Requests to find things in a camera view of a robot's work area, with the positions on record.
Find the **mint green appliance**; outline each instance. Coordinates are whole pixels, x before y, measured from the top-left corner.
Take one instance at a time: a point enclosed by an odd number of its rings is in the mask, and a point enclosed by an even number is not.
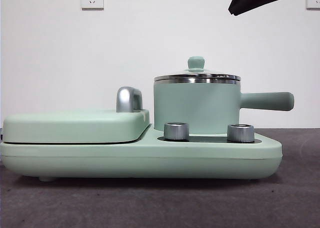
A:
[[[158,82],[156,78],[155,126],[143,109],[141,92],[125,86],[116,95],[114,110],[6,117],[1,160],[9,170],[41,181],[60,177],[260,179],[272,175],[281,162],[282,145],[254,133],[251,125],[238,124],[239,109],[290,110],[293,96],[241,94],[238,76],[201,73],[203,65],[199,64],[204,64],[200,57],[189,60],[191,72],[186,74],[192,74],[187,78],[192,82]],[[197,104],[190,102],[193,98]]]

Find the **gray carpet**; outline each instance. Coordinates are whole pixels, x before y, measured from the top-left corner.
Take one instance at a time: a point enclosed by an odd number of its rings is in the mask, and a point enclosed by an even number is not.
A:
[[[2,228],[319,228],[320,129],[257,129],[283,144],[261,180],[40,182],[1,166]]]

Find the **saucepan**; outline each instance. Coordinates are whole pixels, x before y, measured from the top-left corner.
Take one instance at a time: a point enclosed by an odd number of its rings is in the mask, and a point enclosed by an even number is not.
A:
[[[189,124],[190,134],[225,134],[239,123],[242,108],[290,111],[290,92],[241,93],[237,75],[204,69],[205,60],[193,56],[188,69],[154,79],[154,128],[165,123]]]

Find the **white wall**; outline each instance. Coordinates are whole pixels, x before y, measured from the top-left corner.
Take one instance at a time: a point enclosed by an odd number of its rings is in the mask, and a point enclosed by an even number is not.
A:
[[[242,77],[242,92],[290,91],[291,112],[241,111],[257,128],[320,127],[320,12],[281,0],[239,16],[231,0],[1,1],[1,118],[115,108],[121,86],[139,88],[153,113],[153,78],[204,56]]]

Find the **appliance base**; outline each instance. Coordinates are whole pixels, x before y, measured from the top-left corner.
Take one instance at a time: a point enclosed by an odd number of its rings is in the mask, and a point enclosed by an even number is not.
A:
[[[128,143],[1,143],[1,159],[11,171],[41,181],[55,178],[217,178],[261,179],[282,159],[282,145],[255,134],[258,143],[159,140],[152,126]],[[225,137],[226,134],[211,135]]]

